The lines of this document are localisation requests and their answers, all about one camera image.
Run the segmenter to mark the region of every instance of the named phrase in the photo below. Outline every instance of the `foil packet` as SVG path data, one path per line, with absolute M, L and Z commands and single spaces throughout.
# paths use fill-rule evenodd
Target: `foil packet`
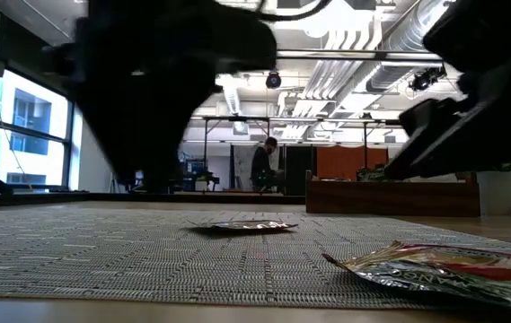
M 289 224 L 282 221 L 255 220 L 231 221 L 223 223 L 201 223 L 198 226 L 206 229 L 219 230 L 283 230 L 295 228 L 298 224 Z
M 511 255 L 395 241 L 370 255 L 329 262 L 368 281 L 408 291 L 445 292 L 511 307 Z

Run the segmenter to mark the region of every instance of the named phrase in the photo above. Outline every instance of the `person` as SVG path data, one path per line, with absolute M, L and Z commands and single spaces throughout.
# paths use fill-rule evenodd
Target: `person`
M 251 183 L 254 191 L 281 185 L 283 171 L 272 170 L 269 162 L 269 156 L 277 150 L 277 145 L 277 139 L 269 137 L 263 146 L 255 150 L 251 162 Z

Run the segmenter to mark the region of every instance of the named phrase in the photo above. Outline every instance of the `white pot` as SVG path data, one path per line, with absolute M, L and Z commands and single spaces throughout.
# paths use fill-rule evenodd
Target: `white pot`
M 511 214 L 511 171 L 477 173 L 480 215 Z

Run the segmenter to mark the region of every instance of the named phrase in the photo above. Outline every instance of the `ceiling pipe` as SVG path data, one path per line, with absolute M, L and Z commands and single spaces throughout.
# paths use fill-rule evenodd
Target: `ceiling pipe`
M 381 22 L 381 17 L 376 14 L 373 17 L 373 37 L 365 41 L 365 43 L 357 44 L 358 46 L 361 46 L 361 48 L 357 49 L 367 49 L 367 50 L 373 50 L 375 49 L 379 43 L 381 42 L 381 39 L 383 38 L 383 25 Z M 348 82 L 348 79 L 353 75 L 353 73 L 361 66 L 362 62 L 357 61 L 348 61 L 345 62 L 346 67 L 344 68 L 344 72 L 341 73 L 340 77 L 337 80 L 333 80 L 332 86 L 329 89 L 326 89 L 323 93 L 323 96 L 328 99 L 332 99 L 335 97 L 338 91 L 345 86 L 345 83 Z
M 336 31 L 329 31 L 329 37 L 327 38 L 327 44 L 325 45 L 325 49 L 333 49 L 333 46 L 335 45 L 335 40 L 337 38 L 337 32 Z M 311 74 L 311 79 L 309 79 L 309 82 L 307 83 L 307 86 L 305 86 L 305 89 L 303 90 L 303 96 L 307 97 L 308 89 L 311 89 L 314 87 L 315 84 L 319 81 L 319 74 L 322 73 L 323 70 L 323 64 L 325 61 L 320 60 L 315 65 L 315 68 L 313 69 L 313 74 Z
M 357 34 L 359 31 L 348 31 L 347 41 L 345 41 L 345 44 L 343 44 L 343 49 L 349 50 L 353 48 L 353 46 L 357 42 Z M 333 62 L 333 77 L 327 80 L 327 82 L 324 84 L 324 86 L 321 89 L 318 89 L 318 92 L 315 93 L 315 97 L 318 98 L 325 98 L 324 93 L 326 90 L 332 86 L 335 82 L 337 82 L 338 79 L 341 78 L 341 76 L 347 71 L 349 62 L 348 61 L 335 61 Z
M 241 102 L 239 101 L 237 87 L 232 85 L 224 86 L 223 95 L 225 97 L 225 102 L 227 102 L 229 113 L 233 116 L 241 116 Z M 245 132 L 245 125 L 241 121 L 235 121 L 233 123 L 233 129 L 237 133 L 243 133 Z
M 401 17 L 399 17 L 399 19 L 397 19 L 396 22 L 394 22 L 394 24 L 389 27 L 388 30 L 385 31 L 384 35 L 383 35 L 383 40 L 387 40 L 389 38 L 389 36 L 392 35 L 392 33 L 397 29 L 397 27 L 399 27 L 399 25 L 401 25 L 401 23 L 407 19 L 407 17 L 409 16 L 409 14 L 415 9 L 417 8 L 417 5 L 418 3 L 420 2 L 420 0 L 415 0 L 415 2 L 409 7 L 409 9 L 407 9 L 407 11 L 405 11 Z
M 381 50 L 426 51 L 423 47 L 423 37 L 427 31 L 446 11 L 447 0 L 421 0 L 407 15 L 405 20 L 383 43 Z M 351 92 L 386 92 L 397 82 L 403 80 L 413 71 L 413 66 L 388 66 L 380 62 L 368 62 L 357 69 L 357 75 L 368 75 L 368 80 L 355 78 L 338 95 L 339 101 Z
M 344 45 L 348 44 L 347 40 L 348 40 L 349 36 L 350 35 L 348 35 L 348 33 L 346 31 L 337 31 L 337 37 L 336 37 L 334 49 L 349 49 L 350 45 L 349 45 L 349 48 L 343 47 Z M 324 84 L 329 80 L 330 76 L 333 74 L 333 71 L 334 71 L 333 67 L 337 66 L 338 64 L 339 64 L 339 62 L 336 62 L 336 61 L 327 61 L 327 62 L 323 63 L 321 77 L 319 78 L 317 83 L 312 88 L 309 88 L 308 95 L 307 95 L 308 98 L 320 99 L 320 97 L 317 97 L 318 91 L 320 91 L 321 88 L 324 86 Z

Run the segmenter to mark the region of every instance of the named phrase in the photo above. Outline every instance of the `woven placemat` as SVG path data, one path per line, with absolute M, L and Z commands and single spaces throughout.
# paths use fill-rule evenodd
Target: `woven placemat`
M 189 229 L 193 223 L 259 219 L 299 226 L 265 235 L 210 236 Z M 368 284 L 321 256 L 346 260 L 394 240 L 511 252 L 511 243 L 372 216 L 0 211 L 0 297 L 340 309 L 437 306 Z

